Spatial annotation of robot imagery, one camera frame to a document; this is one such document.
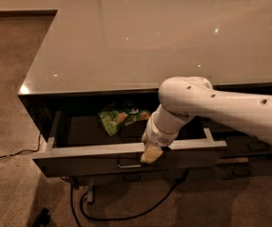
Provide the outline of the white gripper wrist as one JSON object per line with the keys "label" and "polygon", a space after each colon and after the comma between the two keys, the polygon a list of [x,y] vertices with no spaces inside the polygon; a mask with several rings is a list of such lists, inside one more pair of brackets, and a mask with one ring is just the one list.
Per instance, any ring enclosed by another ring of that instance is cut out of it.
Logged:
{"label": "white gripper wrist", "polygon": [[147,121],[142,137],[144,153],[141,162],[152,164],[162,156],[163,147],[170,146],[178,137],[183,120],[171,113],[154,112]]}

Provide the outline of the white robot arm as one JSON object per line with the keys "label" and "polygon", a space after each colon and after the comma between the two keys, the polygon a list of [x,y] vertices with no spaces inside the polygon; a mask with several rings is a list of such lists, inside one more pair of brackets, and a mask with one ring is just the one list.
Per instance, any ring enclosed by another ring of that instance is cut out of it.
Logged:
{"label": "white robot arm", "polygon": [[158,91],[160,105],[142,137],[141,161],[152,164],[181,128],[201,116],[272,145],[272,96],[217,91],[202,77],[166,79]]}

